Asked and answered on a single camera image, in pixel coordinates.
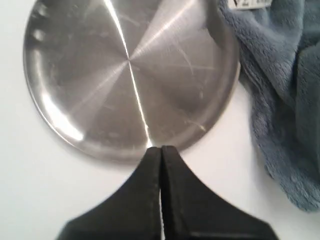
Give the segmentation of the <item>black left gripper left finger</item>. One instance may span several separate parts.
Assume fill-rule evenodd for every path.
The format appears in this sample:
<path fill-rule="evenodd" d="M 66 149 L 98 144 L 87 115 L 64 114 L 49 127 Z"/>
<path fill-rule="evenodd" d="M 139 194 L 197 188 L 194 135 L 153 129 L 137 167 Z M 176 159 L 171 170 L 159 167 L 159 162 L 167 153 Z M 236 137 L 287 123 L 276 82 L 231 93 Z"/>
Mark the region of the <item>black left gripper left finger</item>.
<path fill-rule="evenodd" d="M 59 240 L 160 240 L 161 150 L 148 148 L 137 168 L 108 199 L 70 220 Z"/>

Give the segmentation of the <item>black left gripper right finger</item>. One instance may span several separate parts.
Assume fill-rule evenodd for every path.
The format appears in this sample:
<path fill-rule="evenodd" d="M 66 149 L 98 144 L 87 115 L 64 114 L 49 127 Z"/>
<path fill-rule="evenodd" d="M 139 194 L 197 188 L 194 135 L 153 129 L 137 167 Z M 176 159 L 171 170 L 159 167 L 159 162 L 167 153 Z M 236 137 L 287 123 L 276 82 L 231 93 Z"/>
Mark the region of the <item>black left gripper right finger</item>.
<path fill-rule="evenodd" d="M 276 240 L 272 227 L 209 189 L 173 146 L 161 148 L 161 208 L 167 240 Z"/>

